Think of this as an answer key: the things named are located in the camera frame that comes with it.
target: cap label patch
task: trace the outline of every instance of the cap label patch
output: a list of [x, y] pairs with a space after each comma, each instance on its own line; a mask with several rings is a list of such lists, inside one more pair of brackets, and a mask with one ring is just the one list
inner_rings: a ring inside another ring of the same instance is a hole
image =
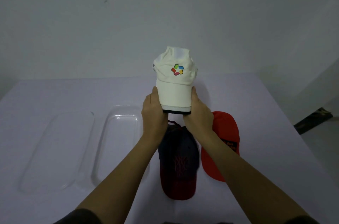
[[174, 72], [173, 74], [175, 76], [179, 75], [179, 74], [183, 74], [184, 71], [183, 71], [184, 67], [183, 66], [180, 66], [179, 64], [175, 64], [174, 67], [171, 69], [172, 72]]
[[222, 139], [221, 141], [224, 142], [226, 145], [228, 145], [234, 152], [236, 152], [237, 145], [238, 145], [237, 142], [224, 140], [224, 139]]

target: red cap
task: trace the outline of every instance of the red cap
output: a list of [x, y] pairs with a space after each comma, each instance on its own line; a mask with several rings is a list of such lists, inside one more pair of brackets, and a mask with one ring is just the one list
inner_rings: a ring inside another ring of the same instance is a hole
[[197, 175], [194, 175], [192, 179], [179, 180], [175, 174], [168, 173], [160, 165], [160, 180], [163, 191], [171, 199], [187, 200], [195, 193]]
[[[226, 145], [239, 155], [239, 130], [232, 115], [224, 113], [223, 111], [214, 111], [213, 115], [213, 131]], [[201, 163], [205, 172], [210, 177], [225, 182], [212, 158], [203, 147], [201, 147]]]

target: right hand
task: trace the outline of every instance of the right hand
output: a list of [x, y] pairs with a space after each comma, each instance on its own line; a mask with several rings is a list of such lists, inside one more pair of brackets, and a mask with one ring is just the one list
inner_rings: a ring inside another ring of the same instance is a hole
[[197, 90], [192, 87], [191, 114], [184, 115], [186, 128], [199, 141], [200, 136], [206, 137], [212, 131], [214, 115], [211, 110], [198, 98]]

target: black sleeve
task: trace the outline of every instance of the black sleeve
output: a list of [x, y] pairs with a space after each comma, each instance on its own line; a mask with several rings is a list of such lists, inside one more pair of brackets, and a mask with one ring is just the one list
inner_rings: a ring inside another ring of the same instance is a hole
[[285, 224], [319, 224], [319, 222], [310, 216], [299, 216], [285, 222]]
[[90, 210], [76, 209], [54, 224], [102, 224], [102, 222]]

